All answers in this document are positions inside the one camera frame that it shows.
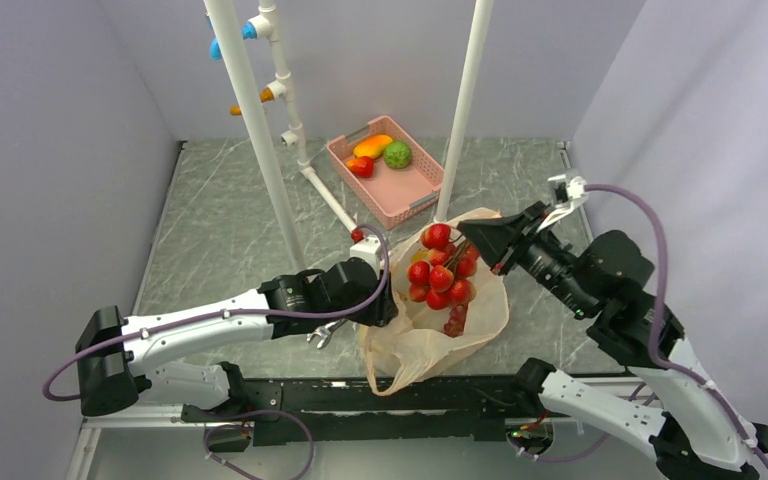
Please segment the translucent orange plastic bag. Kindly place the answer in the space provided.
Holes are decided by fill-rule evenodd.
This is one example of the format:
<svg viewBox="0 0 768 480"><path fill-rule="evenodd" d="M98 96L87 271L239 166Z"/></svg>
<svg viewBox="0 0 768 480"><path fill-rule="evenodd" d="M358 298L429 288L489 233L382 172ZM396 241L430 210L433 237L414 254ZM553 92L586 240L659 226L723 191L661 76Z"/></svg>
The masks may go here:
<svg viewBox="0 0 768 480"><path fill-rule="evenodd" d="M409 260L421 248L416 230L390 249L390 273L397 316L385 327L358 326L357 344L372 393L391 396L413 383L438 376L497 338L509 322L503 279L479 264L471 282L476 298L466 311L465 331L444 333L450 310L432 310L408 298Z"/></svg>

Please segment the red fake strawberry bunch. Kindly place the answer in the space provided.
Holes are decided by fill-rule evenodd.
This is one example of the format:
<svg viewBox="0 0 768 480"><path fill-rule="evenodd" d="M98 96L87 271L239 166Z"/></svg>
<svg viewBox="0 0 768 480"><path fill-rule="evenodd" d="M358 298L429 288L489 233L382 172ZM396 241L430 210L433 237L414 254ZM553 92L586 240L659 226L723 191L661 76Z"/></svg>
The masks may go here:
<svg viewBox="0 0 768 480"><path fill-rule="evenodd" d="M478 270L478 250L444 223L425 228L419 240L421 248L406 273L408 298L435 311L465 308L476 295L472 278Z"/></svg>

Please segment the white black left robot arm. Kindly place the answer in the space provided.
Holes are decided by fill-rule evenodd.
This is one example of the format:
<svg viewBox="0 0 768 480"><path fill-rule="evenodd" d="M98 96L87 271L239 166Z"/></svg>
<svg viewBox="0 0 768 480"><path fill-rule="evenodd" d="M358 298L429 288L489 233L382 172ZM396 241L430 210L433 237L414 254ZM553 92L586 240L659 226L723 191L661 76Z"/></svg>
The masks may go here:
<svg viewBox="0 0 768 480"><path fill-rule="evenodd" d="M199 369L181 358L231 343L308 335L337 320L384 327L397 313L390 278L356 257L178 312L124 317L116 306L103 307L75 346L80 409L86 417L105 416L166 391L232 420L248 402L239 370L228 363Z"/></svg>

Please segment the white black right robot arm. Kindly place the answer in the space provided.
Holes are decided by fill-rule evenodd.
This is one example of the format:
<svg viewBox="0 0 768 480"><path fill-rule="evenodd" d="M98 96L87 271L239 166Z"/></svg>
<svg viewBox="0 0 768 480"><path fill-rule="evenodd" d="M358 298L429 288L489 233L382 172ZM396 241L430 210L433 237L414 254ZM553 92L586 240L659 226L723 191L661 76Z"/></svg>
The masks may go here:
<svg viewBox="0 0 768 480"><path fill-rule="evenodd" d="M768 426L727 404L670 311L662 331L652 332L655 299L644 289L652 262L618 230L573 254L542 227L546 215L547 207L535 203L513 216L457 227L494 274L520 268L577 319L588 320L587 336L649 387L660 406L621 400L530 358L511 384L515 409L534 415L544 408L588 423L644 453L670 479L757 478L752 459L768 452Z"/></svg>

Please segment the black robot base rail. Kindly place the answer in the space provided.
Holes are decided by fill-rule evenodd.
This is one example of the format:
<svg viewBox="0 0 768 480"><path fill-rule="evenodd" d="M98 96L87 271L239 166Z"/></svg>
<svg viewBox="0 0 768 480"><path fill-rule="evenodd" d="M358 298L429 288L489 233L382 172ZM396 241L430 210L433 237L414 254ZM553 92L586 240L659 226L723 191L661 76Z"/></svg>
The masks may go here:
<svg viewBox="0 0 768 480"><path fill-rule="evenodd" d="M313 439L362 441L471 438L501 441L506 433L541 417L537 400L514 389L511 375L443 376L390 395L375 395L366 380L250 379L243 398L204 411L186 405L185 424L241 423L256 446Z"/></svg>

